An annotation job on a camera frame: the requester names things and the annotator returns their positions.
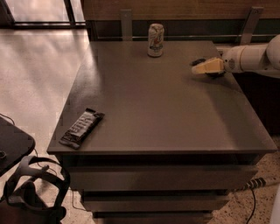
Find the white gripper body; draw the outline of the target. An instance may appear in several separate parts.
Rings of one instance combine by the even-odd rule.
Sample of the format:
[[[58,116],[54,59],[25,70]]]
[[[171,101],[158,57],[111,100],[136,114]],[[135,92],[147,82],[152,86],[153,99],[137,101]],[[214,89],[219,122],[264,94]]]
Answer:
[[[227,49],[223,55],[222,59],[224,62],[224,68],[227,72],[230,73],[241,73],[241,58],[244,46],[235,46],[230,49]]]

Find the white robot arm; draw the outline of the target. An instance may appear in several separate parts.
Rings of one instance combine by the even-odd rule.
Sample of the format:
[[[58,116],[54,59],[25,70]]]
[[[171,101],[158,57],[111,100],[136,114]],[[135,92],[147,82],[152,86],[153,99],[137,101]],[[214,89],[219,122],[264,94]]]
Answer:
[[[192,63],[193,74],[256,73],[280,78],[280,35],[269,43],[238,45],[227,49],[219,58],[197,59]]]

